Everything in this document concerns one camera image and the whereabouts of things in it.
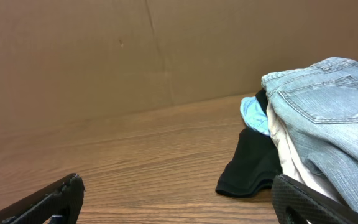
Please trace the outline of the light blue denim shorts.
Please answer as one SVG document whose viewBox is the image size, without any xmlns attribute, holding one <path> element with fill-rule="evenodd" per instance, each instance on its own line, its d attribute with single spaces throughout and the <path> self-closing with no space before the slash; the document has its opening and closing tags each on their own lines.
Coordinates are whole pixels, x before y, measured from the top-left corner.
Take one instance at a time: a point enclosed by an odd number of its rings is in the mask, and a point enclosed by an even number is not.
<svg viewBox="0 0 358 224">
<path fill-rule="evenodd" d="M 358 62 L 331 57 L 264 75 L 262 86 L 302 163 L 358 212 Z"/>
</svg>

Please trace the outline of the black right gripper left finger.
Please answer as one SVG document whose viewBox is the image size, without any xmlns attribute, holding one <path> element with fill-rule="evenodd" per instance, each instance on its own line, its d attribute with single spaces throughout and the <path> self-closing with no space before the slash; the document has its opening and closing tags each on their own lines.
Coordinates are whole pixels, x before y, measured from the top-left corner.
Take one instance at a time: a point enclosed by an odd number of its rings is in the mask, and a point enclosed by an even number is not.
<svg viewBox="0 0 358 224">
<path fill-rule="evenodd" d="M 84 195 L 82 178 L 69 174 L 0 210 L 0 224 L 76 224 Z"/>
</svg>

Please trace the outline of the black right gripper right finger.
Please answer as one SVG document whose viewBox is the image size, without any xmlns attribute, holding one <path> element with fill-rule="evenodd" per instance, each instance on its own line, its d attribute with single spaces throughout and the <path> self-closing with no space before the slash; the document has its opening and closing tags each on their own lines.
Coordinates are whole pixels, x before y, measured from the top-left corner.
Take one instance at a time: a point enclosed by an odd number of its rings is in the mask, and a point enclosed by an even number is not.
<svg viewBox="0 0 358 224">
<path fill-rule="evenodd" d="M 287 175 L 272 184 L 272 205 L 280 224 L 358 224 L 358 213 Z"/>
</svg>

